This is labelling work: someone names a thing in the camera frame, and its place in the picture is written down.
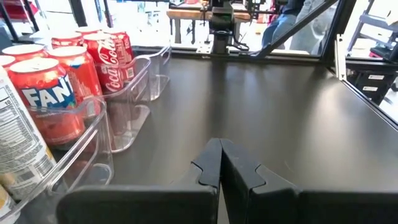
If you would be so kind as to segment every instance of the coca-cola logo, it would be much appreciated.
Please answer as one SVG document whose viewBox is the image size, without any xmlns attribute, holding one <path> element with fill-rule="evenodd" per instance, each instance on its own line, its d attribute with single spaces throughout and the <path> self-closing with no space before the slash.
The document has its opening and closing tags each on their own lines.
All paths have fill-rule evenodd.
<svg viewBox="0 0 398 224">
<path fill-rule="evenodd" d="M 116 46 L 111 39 L 98 41 L 98 55 L 105 64 L 119 64 Z"/>
<path fill-rule="evenodd" d="M 122 86 L 119 70 L 117 68 L 108 68 L 107 74 L 110 82 L 105 83 L 106 88 L 112 92 L 120 90 Z"/>
</svg>

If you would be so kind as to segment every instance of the jeans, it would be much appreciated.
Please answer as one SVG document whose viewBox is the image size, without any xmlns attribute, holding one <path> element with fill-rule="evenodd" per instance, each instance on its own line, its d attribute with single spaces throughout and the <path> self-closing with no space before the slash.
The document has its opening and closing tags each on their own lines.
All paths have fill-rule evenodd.
<svg viewBox="0 0 398 224">
<path fill-rule="evenodd" d="M 281 14 L 276 20 L 272 21 L 262 35 L 262 47 L 264 48 L 284 35 L 295 24 L 296 17 L 296 15 Z M 278 49 L 284 49 L 284 45 L 282 44 Z"/>
<path fill-rule="evenodd" d="M 324 1 L 325 0 L 305 0 L 303 8 L 297 16 L 297 22 L 301 21 Z M 309 54 L 319 54 L 321 42 L 330 28 L 337 4 L 338 2 L 298 31 L 292 38 L 290 49 L 303 50 Z"/>
</svg>

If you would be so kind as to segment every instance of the person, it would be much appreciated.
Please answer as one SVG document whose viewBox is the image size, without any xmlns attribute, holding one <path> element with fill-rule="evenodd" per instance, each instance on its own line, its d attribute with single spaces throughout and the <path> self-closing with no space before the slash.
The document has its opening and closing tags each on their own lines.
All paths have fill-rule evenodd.
<svg viewBox="0 0 398 224">
<path fill-rule="evenodd" d="M 263 48 L 284 35 L 295 24 L 303 4 L 304 0 L 289 0 L 281 7 L 279 17 L 269 24 L 262 35 Z M 284 49 L 284 45 L 282 44 L 278 49 Z"/>
<path fill-rule="evenodd" d="M 296 22 L 301 21 L 324 1 L 325 0 L 305 0 Z M 337 4 L 338 2 L 334 3 L 334 5 L 293 35 L 290 50 L 302 50 L 315 55 L 320 54 L 326 42 L 328 30 L 333 21 Z"/>
</svg>

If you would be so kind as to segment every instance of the soda can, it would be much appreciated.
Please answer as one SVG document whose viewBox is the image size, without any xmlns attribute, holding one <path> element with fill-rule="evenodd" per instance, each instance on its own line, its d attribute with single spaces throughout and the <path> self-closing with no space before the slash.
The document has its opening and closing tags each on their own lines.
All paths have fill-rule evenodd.
<svg viewBox="0 0 398 224">
<path fill-rule="evenodd" d="M 122 46 L 118 49 L 118 60 L 119 64 L 129 64 L 134 59 L 132 54 L 132 48 L 130 43 L 130 37 L 127 35 L 126 31 L 118 28 L 107 28 L 102 30 L 105 34 L 111 35 L 114 40 L 115 45 L 119 44 Z"/>
<path fill-rule="evenodd" d="M 15 57 L 13 56 L 0 55 L 0 66 L 2 66 L 6 70 L 6 72 L 10 70 L 10 66 L 15 62 Z"/>
<path fill-rule="evenodd" d="M 0 67 L 0 183 L 26 198 L 56 165 L 6 71 Z"/>
<path fill-rule="evenodd" d="M 27 106 L 45 142 L 59 146 L 78 139 L 85 131 L 80 114 L 52 113 L 46 108 L 72 109 L 76 98 L 65 69 L 54 58 L 34 58 L 11 65 L 10 79 Z"/>
<path fill-rule="evenodd" d="M 104 93 L 123 89 L 123 70 L 119 68 L 118 55 L 109 34 L 89 34 L 84 37 L 84 46 L 94 59 Z"/>
<path fill-rule="evenodd" d="M 60 32 L 53 34 L 51 46 L 53 49 L 67 46 L 82 46 L 83 36 L 78 32 Z"/>
<path fill-rule="evenodd" d="M 39 44 L 22 44 L 8 47 L 2 50 L 3 54 L 15 57 L 17 62 L 28 60 L 36 57 L 46 57 L 47 53 L 43 45 Z"/>
<path fill-rule="evenodd" d="M 88 35 L 88 34 L 95 34 L 95 33 L 99 32 L 99 31 L 100 31 L 99 28 L 89 27 L 89 26 L 78 27 L 75 30 L 75 32 L 81 33 L 82 36 Z"/>
<path fill-rule="evenodd" d="M 15 207 L 15 201 L 10 197 L 10 195 L 4 190 L 4 188 L 0 185 L 0 218 L 7 215 L 12 209 Z M 19 218 L 19 215 L 21 213 L 17 212 L 9 217 L 7 217 L 5 220 L 3 220 L 1 223 L 4 224 L 13 224 L 17 221 Z"/>
<path fill-rule="evenodd" d="M 86 48 L 60 47 L 50 50 L 49 55 L 49 57 L 57 59 L 68 73 L 78 105 L 89 97 L 102 95 L 93 57 Z M 89 105 L 85 117 L 91 118 L 99 114 L 100 110 L 99 103 Z"/>
</svg>

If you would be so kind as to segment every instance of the white label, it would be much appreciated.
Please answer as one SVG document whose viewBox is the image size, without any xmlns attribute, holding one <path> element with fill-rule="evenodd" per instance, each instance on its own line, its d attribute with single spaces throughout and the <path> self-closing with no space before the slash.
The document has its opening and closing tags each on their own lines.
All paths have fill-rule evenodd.
<svg viewBox="0 0 398 224">
<path fill-rule="evenodd" d="M 127 69 L 127 78 L 132 78 L 132 77 L 134 77 L 134 69 L 129 68 Z"/>
<path fill-rule="evenodd" d="M 378 87 L 373 87 L 373 86 L 364 86 L 363 91 L 377 91 Z"/>
<path fill-rule="evenodd" d="M 14 86 L 2 74 L 0 149 L 0 182 L 15 200 L 26 198 L 56 164 Z"/>
<path fill-rule="evenodd" d="M 384 75 L 370 75 L 368 79 L 372 80 L 383 80 Z"/>
</svg>

